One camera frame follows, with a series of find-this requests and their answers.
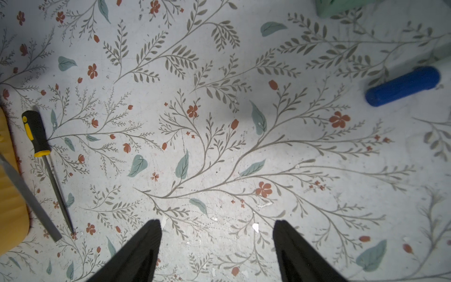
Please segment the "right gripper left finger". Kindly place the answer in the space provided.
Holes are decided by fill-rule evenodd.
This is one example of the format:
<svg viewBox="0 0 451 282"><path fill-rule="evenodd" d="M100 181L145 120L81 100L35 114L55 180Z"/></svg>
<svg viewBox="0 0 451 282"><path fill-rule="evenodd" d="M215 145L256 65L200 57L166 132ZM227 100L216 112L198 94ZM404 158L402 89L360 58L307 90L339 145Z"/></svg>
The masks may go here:
<svg viewBox="0 0 451 282"><path fill-rule="evenodd" d="M160 221L148 221L89 281L151 282L161 241Z"/></svg>

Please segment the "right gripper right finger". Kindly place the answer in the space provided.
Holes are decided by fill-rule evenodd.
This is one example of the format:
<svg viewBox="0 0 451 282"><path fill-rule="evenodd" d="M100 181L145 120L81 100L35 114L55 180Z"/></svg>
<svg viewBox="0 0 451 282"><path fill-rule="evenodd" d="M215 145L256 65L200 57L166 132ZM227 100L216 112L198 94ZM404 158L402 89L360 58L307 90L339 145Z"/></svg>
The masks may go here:
<svg viewBox="0 0 451 282"><path fill-rule="evenodd" d="M276 221L272 236L283 282L346 282L289 222Z"/></svg>

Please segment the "yellow storage box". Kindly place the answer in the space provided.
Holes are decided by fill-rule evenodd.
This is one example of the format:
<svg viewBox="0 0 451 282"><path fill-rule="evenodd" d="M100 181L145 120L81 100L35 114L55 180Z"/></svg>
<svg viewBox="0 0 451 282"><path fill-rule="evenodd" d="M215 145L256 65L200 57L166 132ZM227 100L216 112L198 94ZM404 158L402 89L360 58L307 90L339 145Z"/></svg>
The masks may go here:
<svg viewBox="0 0 451 282"><path fill-rule="evenodd" d="M1 111L1 155L17 169L14 146L7 118ZM27 205L19 191L1 169L1 255L22 243L29 233Z"/></svg>

